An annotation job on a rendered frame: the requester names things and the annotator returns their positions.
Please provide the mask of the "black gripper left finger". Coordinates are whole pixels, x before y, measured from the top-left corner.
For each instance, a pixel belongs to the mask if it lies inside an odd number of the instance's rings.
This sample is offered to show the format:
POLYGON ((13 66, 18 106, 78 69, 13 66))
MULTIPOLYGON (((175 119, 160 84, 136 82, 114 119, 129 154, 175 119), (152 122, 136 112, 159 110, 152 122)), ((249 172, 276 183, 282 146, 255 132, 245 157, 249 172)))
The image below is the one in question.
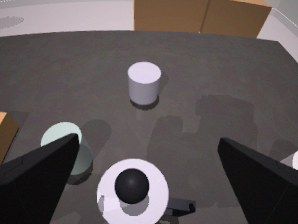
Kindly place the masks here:
POLYGON ((65 135, 0 165, 0 224, 49 224, 80 151, 65 135))

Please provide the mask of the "brown cardboard box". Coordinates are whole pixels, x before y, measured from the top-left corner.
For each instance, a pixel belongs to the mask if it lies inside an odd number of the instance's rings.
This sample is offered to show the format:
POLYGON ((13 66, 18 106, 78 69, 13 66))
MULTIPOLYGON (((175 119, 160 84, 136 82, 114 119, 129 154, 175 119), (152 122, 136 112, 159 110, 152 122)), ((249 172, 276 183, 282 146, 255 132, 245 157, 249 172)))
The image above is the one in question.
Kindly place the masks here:
POLYGON ((11 145, 13 136, 20 125, 12 120, 7 112, 0 112, 0 164, 7 155, 8 147, 11 145))

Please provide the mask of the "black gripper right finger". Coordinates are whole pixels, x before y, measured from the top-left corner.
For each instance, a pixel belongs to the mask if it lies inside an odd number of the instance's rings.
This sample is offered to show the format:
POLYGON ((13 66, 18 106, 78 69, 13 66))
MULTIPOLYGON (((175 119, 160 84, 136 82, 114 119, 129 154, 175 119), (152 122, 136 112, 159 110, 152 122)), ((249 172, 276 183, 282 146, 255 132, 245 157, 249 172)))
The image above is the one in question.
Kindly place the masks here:
POLYGON ((298 224, 298 171, 230 137, 217 152, 247 224, 298 224))

